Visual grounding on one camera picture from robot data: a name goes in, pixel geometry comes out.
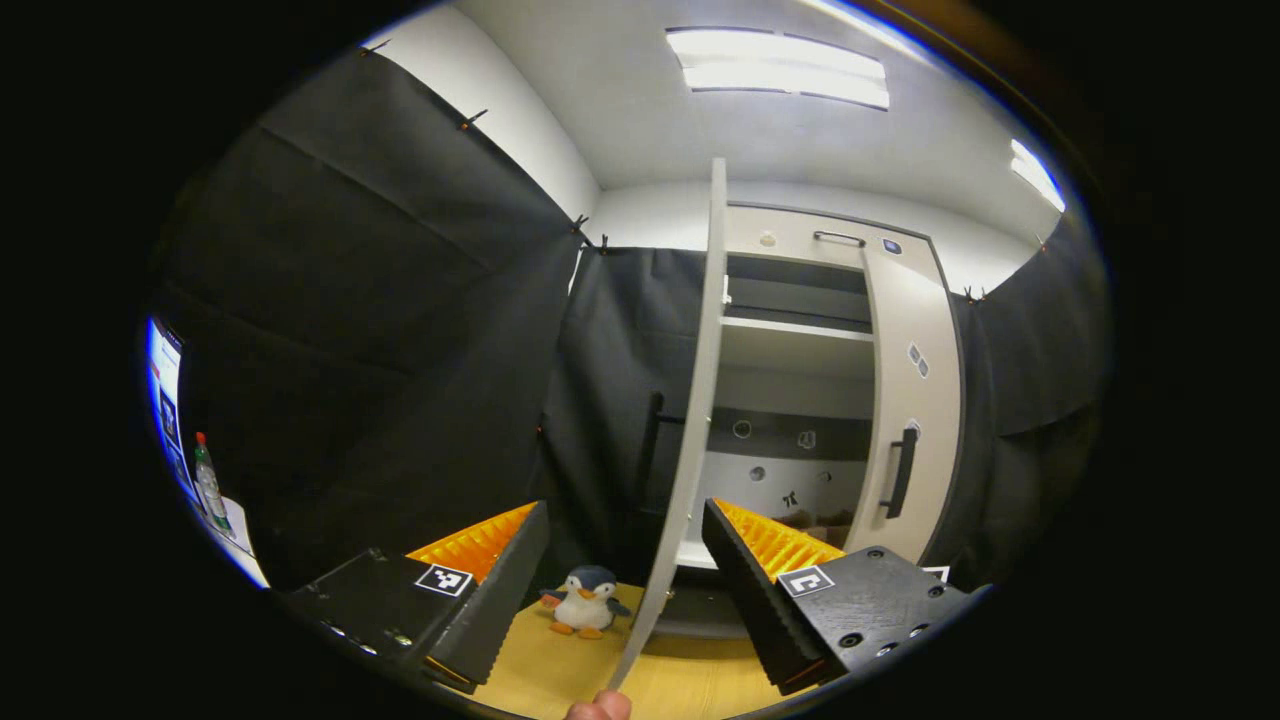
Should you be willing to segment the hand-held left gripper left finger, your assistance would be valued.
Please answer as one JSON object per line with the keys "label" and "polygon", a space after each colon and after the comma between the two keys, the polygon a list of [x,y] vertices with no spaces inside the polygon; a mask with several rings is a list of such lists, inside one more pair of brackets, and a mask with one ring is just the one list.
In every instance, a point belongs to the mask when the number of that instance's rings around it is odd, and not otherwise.
{"label": "hand-held left gripper left finger", "polygon": [[547,502],[407,555],[369,548],[288,594],[293,612],[410,685],[485,685],[550,538]]}

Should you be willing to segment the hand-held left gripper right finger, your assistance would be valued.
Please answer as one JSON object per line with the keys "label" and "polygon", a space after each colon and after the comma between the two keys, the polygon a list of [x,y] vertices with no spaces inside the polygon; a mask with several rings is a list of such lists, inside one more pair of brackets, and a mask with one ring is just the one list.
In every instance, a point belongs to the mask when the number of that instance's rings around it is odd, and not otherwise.
{"label": "hand-held left gripper right finger", "polygon": [[883,546],[845,552],[722,498],[701,539],[783,696],[882,673],[978,603]]}

